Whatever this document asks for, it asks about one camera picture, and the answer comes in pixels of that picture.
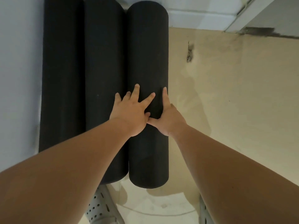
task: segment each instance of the gray wall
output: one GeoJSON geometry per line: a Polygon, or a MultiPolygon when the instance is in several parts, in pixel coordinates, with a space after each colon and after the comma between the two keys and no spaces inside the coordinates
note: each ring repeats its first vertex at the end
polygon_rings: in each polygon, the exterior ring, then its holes
{"type": "Polygon", "coordinates": [[[272,27],[281,35],[299,36],[299,0],[274,0],[247,27],[272,27]]]}
{"type": "Polygon", "coordinates": [[[36,152],[43,0],[0,0],[0,171],[36,152]]]}

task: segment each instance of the dark stain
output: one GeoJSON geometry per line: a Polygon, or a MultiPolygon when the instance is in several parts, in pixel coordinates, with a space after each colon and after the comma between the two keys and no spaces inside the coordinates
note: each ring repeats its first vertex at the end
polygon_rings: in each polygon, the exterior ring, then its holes
{"type": "Polygon", "coordinates": [[[240,30],[239,34],[254,35],[260,37],[283,37],[283,38],[299,39],[299,36],[288,36],[288,35],[281,35],[280,33],[276,33],[274,27],[244,27],[242,30],[240,30]]]}

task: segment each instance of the foam roller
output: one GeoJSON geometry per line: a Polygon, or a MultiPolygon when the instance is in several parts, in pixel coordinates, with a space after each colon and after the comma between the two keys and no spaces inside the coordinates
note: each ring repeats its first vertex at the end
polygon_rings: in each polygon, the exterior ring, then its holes
{"type": "MultiPolygon", "coordinates": [[[[85,0],[87,130],[109,120],[115,94],[118,92],[123,97],[126,93],[125,20],[125,12],[117,1],[85,0]]],[[[128,171],[125,144],[108,167],[101,184],[118,181],[128,171]]]]}
{"type": "Polygon", "coordinates": [[[85,131],[84,3],[45,0],[39,151],[85,131]]]}
{"type": "MultiPolygon", "coordinates": [[[[162,90],[168,86],[168,14],[152,1],[133,4],[127,12],[128,87],[140,84],[139,102],[152,92],[156,97],[145,110],[160,118],[162,90]]],[[[142,188],[157,188],[168,180],[168,137],[146,125],[129,139],[129,177],[142,188]]]]}

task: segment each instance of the black roll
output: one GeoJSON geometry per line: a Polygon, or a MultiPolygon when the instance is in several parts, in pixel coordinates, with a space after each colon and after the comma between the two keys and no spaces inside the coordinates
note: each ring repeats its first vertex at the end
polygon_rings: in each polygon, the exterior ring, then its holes
{"type": "MultiPolygon", "coordinates": [[[[85,0],[86,129],[109,120],[115,94],[127,90],[125,71],[125,12],[115,0],[85,0]]],[[[101,184],[129,171],[125,144],[108,167],[101,184]]]]}
{"type": "MultiPolygon", "coordinates": [[[[127,12],[128,87],[140,84],[139,102],[152,92],[156,97],[145,110],[160,118],[162,90],[168,86],[168,14],[152,1],[133,4],[127,12]]],[[[157,188],[168,180],[168,137],[147,124],[129,139],[129,177],[142,188],[157,188]]]]}
{"type": "Polygon", "coordinates": [[[45,0],[39,152],[85,131],[84,3],[45,0]]]}

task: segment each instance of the beige floor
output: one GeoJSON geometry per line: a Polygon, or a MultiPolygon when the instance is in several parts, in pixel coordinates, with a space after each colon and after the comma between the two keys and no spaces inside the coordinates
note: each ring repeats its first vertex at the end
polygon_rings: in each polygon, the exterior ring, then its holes
{"type": "MultiPolygon", "coordinates": [[[[299,40],[169,32],[169,96],[187,123],[299,185],[299,40]]],[[[141,189],[128,177],[109,186],[126,223],[198,223],[199,192],[169,145],[164,186],[141,189]]]]}

